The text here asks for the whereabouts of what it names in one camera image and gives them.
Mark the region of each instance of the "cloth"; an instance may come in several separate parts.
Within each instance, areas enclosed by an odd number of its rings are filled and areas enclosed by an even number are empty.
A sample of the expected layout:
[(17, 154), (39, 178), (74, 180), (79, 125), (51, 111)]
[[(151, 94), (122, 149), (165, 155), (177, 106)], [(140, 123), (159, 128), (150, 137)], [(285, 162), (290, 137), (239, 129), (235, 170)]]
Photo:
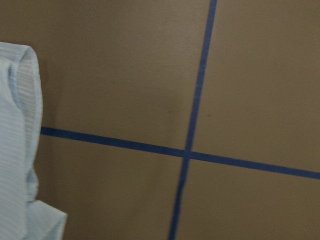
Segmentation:
[(0, 42), (0, 240), (60, 240), (67, 215), (39, 200), (34, 171), (42, 121), (37, 55)]

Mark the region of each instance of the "striped fabric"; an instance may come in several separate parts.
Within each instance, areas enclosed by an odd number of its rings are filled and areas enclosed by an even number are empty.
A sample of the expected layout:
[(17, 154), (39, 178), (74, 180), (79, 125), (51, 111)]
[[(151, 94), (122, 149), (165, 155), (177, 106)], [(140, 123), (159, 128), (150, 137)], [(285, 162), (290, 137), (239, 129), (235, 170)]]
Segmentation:
[(0, 240), (60, 240), (67, 215), (39, 200), (33, 163), (42, 120), (36, 53), (0, 42)]

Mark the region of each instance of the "white fabric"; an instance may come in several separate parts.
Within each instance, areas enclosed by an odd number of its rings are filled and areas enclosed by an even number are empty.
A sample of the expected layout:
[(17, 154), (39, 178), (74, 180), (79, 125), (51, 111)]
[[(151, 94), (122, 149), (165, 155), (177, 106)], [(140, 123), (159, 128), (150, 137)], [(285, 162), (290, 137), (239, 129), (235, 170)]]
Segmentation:
[(42, 120), (36, 53), (0, 42), (0, 240), (60, 240), (67, 215), (35, 200)]

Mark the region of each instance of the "blue painter's tape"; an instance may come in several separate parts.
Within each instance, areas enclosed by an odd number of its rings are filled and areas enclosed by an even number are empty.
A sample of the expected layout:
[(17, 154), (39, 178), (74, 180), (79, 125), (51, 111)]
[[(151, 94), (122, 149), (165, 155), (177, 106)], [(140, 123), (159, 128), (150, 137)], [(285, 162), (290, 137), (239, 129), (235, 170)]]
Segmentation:
[[(91, 135), (91, 134), (80, 133), (75, 131), (55, 129), (51, 127), (42, 127), (41, 134), (46, 136), (51, 136), (51, 137), (77, 140), (77, 141), (94, 143), (94, 144), (102, 144), (102, 145), (108, 145), (108, 146), (125, 148), (125, 149), (133, 149), (138, 151), (144, 151), (144, 152), (155, 153), (155, 154), (163, 154), (163, 155), (180, 157), (180, 158), (184, 157), (184, 152), (185, 152), (181, 149), (176, 149), (171, 147), (151, 145), (151, 144), (146, 144), (141, 142), (127, 141), (127, 140), (116, 139), (111, 137), (97, 136), (97, 135)], [(316, 171), (308, 171), (308, 170), (302, 170), (297, 168), (278, 166), (278, 165), (272, 165), (272, 164), (254, 162), (254, 161), (247, 161), (247, 160), (211, 155), (207, 153), (194, 152), (194, 151), (191, 152), (189, 158), (193, 160), (204, 161), (204, 162), (230, 165), (230, 166), (235, 166), (240, 168), (254, 169), (254, 170), (260, 170), (260, 171), (267, 171), (272, 173), (286, 174), (286, 175), (292, 175), (297, 177), (320, 180), (320, 172), (316, 172)], [(187, 174), (185, 172), (182, 172), (183, 177), (186, 177), (186, 175)]]
[(94, 143), (94, 144), (102, 144), (102, 145), (114, 146), (114, 147), (125, 148), (125, 149), (133, 149), (138, 151), (144, 151), (144, 152), (155, 153), (155, 154), (163, 154), (163, 155), (169, 155), (169, 156), (175, 156), (175, 157), (183, 157), (185, 152), (183, 150), (175, 149), (171, 147), (158, 146), (158, 145), (152, 145), (152, 144), (146, 144), (146, 143), (128, 141), (128, 140), (121, 140), (121, 139), (105, 137), (105, 136), (97, 136), (97, 135), (91, 135), (91, 134), (80, 133), (75, 131), (55, 129), (51, 127), (42, 127), (41, 134), (52, 136), (52, 137), (71, 139), (71, 140), (83, 141), (83, 142)]
[(217, 0), (210, 1), (209, 13), (207, 17), (204, 40), (202, 45), (202, 53), (201, 53), (200, 64), (199, 64), (198, 75), (197, 75), (194, 97), (193, 97), (193, 103), (192, 103), (191, 116), (189, 121), (189, 128), (188, 128), (188, 133), (187, 133), (186, 143), (185, 143), (185, 153), (183, 156), (179, 183), (178, 183), (176, 196), (175, 196), (175, 202), (173, 207), (168, 240), (174, 240), (177, 234), (179, 217), (181, 212), (182, 196), (183, 196), (184, 187), (187, 181), (190, 155), (192, 151), (192, 145), (193, 145), (196, 126), (197, 126), (197, 118), (198, 118), (198, 112), (199, 112), (199, 106), (200, 106), (200, 100), (201, 100), (201, 93), (204, 85), (207, 59), (209, 54), (211, 35), (212, 35), (215, 13), (216, 13), (216, 5), (217, 5)]
[(272, 173), (293, 175), (293, 176), (310, 178), (310, 179), (320, 179), (320, 172), (307, 171), (307, 170), (301, 170), (301, 169), (296, 169), (291, 167), (254, 162), (254, 161), (240, 160), (240, 159), (210, 155), (210, 154), (200, 153), (200, 152), (192, 152), (191, 159), (210, 162), (210, 163), (236, 166), (236, 167), (247, 168), (247, 169), (268, 171)]

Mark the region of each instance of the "cardboard surface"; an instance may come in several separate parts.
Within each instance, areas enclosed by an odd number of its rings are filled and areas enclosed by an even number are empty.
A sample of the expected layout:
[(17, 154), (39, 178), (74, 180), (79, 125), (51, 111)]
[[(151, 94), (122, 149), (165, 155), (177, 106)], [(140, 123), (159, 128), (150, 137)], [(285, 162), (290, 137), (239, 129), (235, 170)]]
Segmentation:
[(218, 1), (193, 150), (320, 171), (319, 1)]
[(192, 160), (177, 240), (320, 235), (319, 180)]
[(39, 56), (44, 126), (184, 148), (209, 0), (6, 5), (1, 40)]
[(64, 240), (167, 238), (181, 160), (41, 136), (38, 198), (68, 213)]

